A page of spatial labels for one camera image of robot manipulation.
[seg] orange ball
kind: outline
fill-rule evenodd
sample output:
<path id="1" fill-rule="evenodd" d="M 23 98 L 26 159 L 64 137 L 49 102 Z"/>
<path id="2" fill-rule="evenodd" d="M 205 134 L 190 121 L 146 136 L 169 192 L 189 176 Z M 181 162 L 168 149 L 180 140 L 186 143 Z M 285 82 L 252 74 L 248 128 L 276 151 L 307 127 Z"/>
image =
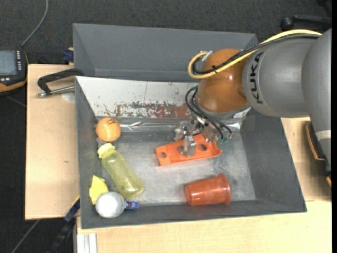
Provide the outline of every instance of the orange ball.
<path id="1" fill-rule="evenodd" d="M 105 117 L 97 123 L 96 134 L 102 141 L 113 142 L 120 137 L 121 126 L 116 119 Z"/>

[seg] yellow object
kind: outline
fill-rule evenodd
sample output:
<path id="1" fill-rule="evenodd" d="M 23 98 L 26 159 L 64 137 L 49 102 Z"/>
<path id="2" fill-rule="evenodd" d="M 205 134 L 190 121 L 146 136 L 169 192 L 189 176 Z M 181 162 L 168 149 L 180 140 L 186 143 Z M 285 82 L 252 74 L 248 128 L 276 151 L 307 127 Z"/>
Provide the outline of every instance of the yellow object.
<path id="1" fill-rule="evenodd" d="M 96 134 L 102 141 L 112 142 L 120 137 L 121 126 L 116 119 L 105 117 L 97 123 Z"/>
<path id="2" fill-rule="evenodd" d="M 125 200 L 132 200 L 144 191 L 143 182 L 126 163 L 123 155 L 111 143 L 101 146 L 98 151 L 103 168 L 111 176 L 118 193 Z"/>
<path id="3" fill-rule="evenodd" d="M 321 33 L 318 33 L 318 32 L 315 32 L 315 31 L 311 31 L 311 30 L 304 30 L 304 29 L 297 29 L 297 30 L 290 30 L 290 31 L 285 31 L 285 32 L 282 32 L 280 34 L 277 34 L 277 35 L 274 35 L 270 38 L 268 38 L 267 40 L 263 41 L 261 44 L 263 43 L 266 43 L 266 42 L 269 42 L 269 41 L 272 41 L 272 40 L 276 40 L 280 37 L 283 37 L 283 36 L 287 36 L 287 35 L 294 35 L 294 34 L 311 34 L 311 35 L 321 35 Z M 216 71 L 219 73 L 221 71 L 224 71 L 225 69 L 228 69 L 230 66 L 236 64 L 237 62 L 245 59 L 246 57 L 248 57 L 249 55 L 251 55 L 254 51 L 251 51 L 249 53 L 246 53 L 242 56 L 240 56 L 239 58 L 235 59 L 234 61 L 232 61 L 231 63 L 217 69 Z M 193 71 L 192 71 L 192 65 L 194 64 L 194 62 L 199 59 L 201 56 L 204 56 L 205 54 L 207 54 L 207 52 L 201 52 L 201 53 L 198 53 L 196 56 L 194 56 L 192 58 L 192 60 L 190 61 L 189 63 L 189 66 L 187 68 L 188 72 L 189 72 L 189 75 L 194 78 L 194 79 L 204 79 L 204 78 L 207 78 L 207 77 L 210 77 L 210 76 L 213 76 L 214 74 L 216 74 L 215 71 L 212 71 L 210 73 L 207 73 L 207 74 L 203 74 L 203 75 L 195 75 L 193 74 Z"/>
<path id="4" fill-rule="evenodd" d="M 102 155 L 104 154 L 105 151 L 109 150 L 109 149 L 113 149 L 115 150 L 115 146 L 113 146 L 111 143 L 106 143 L 104 145 L 102 145 L 98 150 L 98 157 L 102 158 Z"/>
<path id="5" fill-rule="evenodd" d="M 91 183 L 91 187 L 89 188 L 89 196 L 93 205 L 96 204 L 96 201 L 100 195 L 107 192 L 109 192 L 109 189 L 105 184 L 105 180 L 103 178 L 93 176 L 93 181 Z"/>

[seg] blue object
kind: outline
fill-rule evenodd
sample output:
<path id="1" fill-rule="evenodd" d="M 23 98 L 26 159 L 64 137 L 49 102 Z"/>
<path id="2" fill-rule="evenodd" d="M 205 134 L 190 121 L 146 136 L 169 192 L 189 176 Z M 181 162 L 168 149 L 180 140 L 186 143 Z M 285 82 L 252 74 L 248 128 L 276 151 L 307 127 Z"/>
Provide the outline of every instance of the blue object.
<path id="1" fill-rule="evenodd" d="M 125 208 L 128 210 L 133 210 L 139 208 L 139 202 L 137 201 L 126 201 Z"/>
<path id="2" fill-rule="evenodd" d="M 66 49 L 66 50 L 63 52 L 62 58 L 63 58 L 65 61 L 68 61 L 68 62 L 70 62 L 70 63 L 73 63 L 73 62 L 74 62 L 74 51 L 69 50 L 69 49 Z"/>

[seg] yellow plastic bottle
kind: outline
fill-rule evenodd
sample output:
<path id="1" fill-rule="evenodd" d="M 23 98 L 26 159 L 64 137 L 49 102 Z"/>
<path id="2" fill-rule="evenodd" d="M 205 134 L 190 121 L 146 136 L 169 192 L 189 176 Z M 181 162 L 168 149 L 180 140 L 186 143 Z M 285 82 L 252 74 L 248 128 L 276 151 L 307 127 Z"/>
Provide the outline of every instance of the yellow plastic bottle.
<path id="1" fill-rule="evenodd" d="M 126 163 L 122 154 L 111 143 L 102 145 L 98 151 L 104 169 L 114 181 L 119 194 L 125 200 L 132 200 L 144 190 L 143 182 Z"/>

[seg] red plastic cup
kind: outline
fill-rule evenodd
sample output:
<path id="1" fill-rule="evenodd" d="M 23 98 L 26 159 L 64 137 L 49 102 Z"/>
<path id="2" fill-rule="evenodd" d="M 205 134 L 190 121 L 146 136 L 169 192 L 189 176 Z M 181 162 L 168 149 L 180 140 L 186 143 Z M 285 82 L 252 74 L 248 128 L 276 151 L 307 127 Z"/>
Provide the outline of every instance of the red plastic cup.
<path id="1" fill-rule="evenodd" d="M 191 206 L 231 202 L 231 188 L 226 175 L 190 183 L 185 187 L 187 203 Z"/>

